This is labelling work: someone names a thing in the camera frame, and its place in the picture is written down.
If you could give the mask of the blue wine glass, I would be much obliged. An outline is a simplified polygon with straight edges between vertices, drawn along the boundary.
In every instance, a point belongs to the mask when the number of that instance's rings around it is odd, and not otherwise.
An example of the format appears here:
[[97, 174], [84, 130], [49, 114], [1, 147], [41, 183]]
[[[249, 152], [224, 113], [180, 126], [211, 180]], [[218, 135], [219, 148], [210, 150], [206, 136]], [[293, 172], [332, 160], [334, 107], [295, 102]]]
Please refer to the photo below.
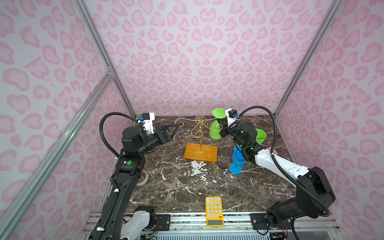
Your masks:
[[242, 172], [242, 167], [246, 164], [246, 160], [241, 153], [240, 147], [234, 147], [232, 160], [233, 163], [230, 165], [230, 171], [232, 174], [238, 175]]

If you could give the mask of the gold wire glass rack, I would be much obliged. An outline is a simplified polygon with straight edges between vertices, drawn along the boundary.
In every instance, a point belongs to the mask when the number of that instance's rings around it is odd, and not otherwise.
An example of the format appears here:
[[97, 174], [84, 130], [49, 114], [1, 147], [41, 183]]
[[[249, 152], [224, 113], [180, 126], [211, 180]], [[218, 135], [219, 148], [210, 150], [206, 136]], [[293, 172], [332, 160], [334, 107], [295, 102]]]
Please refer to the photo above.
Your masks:
[[196, 126], [191, 130], [191, 135], [192, 135], [192, 137], [194, 137], [196, 139], [200, 139], [200, 144], [202, 145], [203, 144], [203, 138], [204, 138], [203, 127], [210, 130], [210, 127], [207, 126], [206, 123], [209, 121], [214, 121], [215, 118], [211, 118], [211, 119], [206, 118], [205, 115], [209, 109], [209, 104], [207, 102], [204, 102], [204, 101], [200, 102], [199, 107], [201, 107], [201, 108], [205, 107], [205, 112], [202, 115], [198, 115], [192, 105], [184, 105], [182, 107], [182, 111], [184, 113], [187, 113], [189, 109], [192, 109], [194, 114], [195, 114], [195, 118], [194, 119], [187, 119], [187, 118], [180, 117], [180, 118], [177, 118], [175, 120], [175, 124], [178, 124], [179, 127], [181, 128], [185, 125], [185, 121], [196, 123]]

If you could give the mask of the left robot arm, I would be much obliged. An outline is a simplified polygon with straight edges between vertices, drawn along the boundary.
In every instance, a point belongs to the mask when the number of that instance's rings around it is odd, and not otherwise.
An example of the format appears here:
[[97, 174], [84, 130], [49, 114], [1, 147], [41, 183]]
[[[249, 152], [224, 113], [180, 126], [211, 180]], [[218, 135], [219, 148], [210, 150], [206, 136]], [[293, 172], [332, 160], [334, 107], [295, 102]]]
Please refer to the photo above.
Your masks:
[[113, 189], [99, 221], [89, 236], [90, 240], [121, 238], [126, 209], [146, 163], [144, 155], [170, 142], [178, 128], [176, 124], [163, 126], [152, 134], [145, 134], [140, 127], [128, 127], [123, 130], [123, 148], [118, 155], [115, 172], [110, 177]]

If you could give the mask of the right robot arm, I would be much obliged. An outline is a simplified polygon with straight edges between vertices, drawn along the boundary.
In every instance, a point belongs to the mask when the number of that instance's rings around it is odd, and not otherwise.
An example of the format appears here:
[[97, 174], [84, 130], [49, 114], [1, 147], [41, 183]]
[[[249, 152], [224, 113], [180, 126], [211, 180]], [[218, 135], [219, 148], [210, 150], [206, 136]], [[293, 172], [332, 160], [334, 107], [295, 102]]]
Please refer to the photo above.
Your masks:
[[286, 220], [301, 217], [328, 217], [336, 196], [325, 172], [319, 167], [308, 168], [281, 158], [257, 142], [258, 132], [252, 123], [238, 125], [218, 120], [221, 137], [230, 136], [242, 158], [282, 177], [294, 187], [296, 195], [273, 204], [266, 211], [265, 224], [273, 229]]

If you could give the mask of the green wine glass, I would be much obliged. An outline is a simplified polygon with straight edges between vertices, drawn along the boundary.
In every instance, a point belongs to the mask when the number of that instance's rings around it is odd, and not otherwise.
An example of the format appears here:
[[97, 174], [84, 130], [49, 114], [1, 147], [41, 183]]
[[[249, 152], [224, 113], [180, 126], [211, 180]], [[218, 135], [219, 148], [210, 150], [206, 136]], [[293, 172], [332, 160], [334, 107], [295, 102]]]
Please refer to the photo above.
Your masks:
[[256, 131], [257, 131], [256, 142], [259, 145], [262, 145], [265, 139], [267, 138], [267, 133], [261, 129], [256, 129]]
[[209, 135], [212, 139], [219, 140], [222, 138], [220, 134], [222, 128], [228, 126], [226, 110], [222, 108], [216, 108], [213, 110], [213, 116], [215, 120], [210, 126]]

